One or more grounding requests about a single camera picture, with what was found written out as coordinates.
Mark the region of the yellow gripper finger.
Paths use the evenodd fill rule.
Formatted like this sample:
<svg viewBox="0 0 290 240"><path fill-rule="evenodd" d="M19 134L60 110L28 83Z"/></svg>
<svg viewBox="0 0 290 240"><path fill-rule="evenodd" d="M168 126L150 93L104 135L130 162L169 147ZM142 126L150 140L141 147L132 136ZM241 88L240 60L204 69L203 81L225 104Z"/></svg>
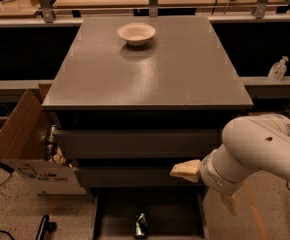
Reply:
<svg viewBox="0 0 290 240"><path fill-rule="evenodd" d="M201 161L199 159L178 163L173 166L170 175L197 183L200 179L200 165Z"/></svg>
<svg viewBox="0 0 290 240"><path fill-rule="evenodd" d="M239 196L237 192L232 194L221 194L221 200L233 216L238 213Z"/></svg>

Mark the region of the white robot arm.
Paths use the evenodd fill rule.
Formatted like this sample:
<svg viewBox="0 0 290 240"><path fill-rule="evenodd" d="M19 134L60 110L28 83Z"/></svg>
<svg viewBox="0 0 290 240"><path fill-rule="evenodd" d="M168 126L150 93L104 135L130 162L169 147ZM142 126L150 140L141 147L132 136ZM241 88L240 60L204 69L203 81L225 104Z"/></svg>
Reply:
<svg viewBox="0 0 290 240"><path fill-rule="evenodd" d="M222 131L222 144L204 159L173 166L170 175L218 192L228 210L238 209L237 191L250 175L265 171L290 182L290 119L280 114L238 117Z"/></svg>

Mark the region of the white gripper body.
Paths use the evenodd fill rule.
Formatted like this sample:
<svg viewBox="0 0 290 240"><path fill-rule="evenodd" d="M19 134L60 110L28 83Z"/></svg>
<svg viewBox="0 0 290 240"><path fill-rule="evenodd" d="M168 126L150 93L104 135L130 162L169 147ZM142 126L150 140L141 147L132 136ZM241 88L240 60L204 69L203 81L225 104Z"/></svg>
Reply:
<svg viewBox="0 0 290 240"><path fill-rule="evenodd" d="M232 195L243 182L242 165L226 148L218 148L201 163L200 175L205 185L218 193Z"/></svg>

